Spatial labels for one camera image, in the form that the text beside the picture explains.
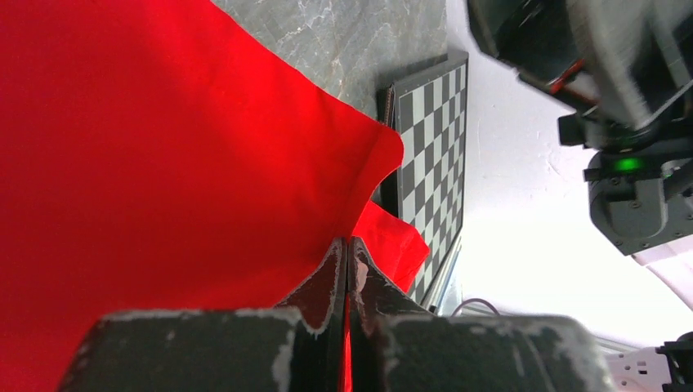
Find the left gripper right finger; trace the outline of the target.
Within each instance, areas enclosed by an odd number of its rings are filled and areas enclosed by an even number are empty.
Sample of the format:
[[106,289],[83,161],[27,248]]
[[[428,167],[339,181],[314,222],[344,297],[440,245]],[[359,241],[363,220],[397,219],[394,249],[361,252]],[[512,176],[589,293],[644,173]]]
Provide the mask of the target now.
[[612,391],[597,343],[560,316],[434,315],[374,263],[347,251],[356,391]]

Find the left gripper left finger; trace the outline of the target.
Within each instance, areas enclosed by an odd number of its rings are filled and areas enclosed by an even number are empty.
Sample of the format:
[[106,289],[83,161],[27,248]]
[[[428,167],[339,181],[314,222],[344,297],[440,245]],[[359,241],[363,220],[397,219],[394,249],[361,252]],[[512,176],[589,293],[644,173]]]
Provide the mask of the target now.
[[341,391],[347,243],[276,306],[129,310],[84,337],[61,391]]

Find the red jacket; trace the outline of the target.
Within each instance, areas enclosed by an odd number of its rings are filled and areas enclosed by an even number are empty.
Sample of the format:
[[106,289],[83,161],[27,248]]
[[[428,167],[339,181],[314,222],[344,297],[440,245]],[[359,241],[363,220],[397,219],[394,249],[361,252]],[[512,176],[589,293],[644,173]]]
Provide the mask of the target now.
[[2,2],[2,390],[103,314],[272,306],[336,237],[409,288],[428,247],[370,199],[403,154],[212,2]]

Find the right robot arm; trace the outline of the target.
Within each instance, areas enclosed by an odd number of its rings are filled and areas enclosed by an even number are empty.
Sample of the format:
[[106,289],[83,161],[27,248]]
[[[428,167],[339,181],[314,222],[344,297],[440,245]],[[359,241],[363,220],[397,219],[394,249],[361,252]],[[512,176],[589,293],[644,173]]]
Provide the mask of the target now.
[[470,1],[480,51],[570,106],[589,215],[622,254],[692,236],[692,4]]

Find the black white checkerboard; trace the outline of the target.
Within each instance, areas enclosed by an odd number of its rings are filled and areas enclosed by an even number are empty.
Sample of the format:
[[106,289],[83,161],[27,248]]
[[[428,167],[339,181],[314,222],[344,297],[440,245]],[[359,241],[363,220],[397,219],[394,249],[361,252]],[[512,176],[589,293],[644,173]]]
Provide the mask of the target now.
[[412,225],[429,248],[409,297],[440,307],[460,253],[465,188],[468,59],[458,52],[382,90],[378,114],[402,139],[400,167],[381,186],[382,206]]

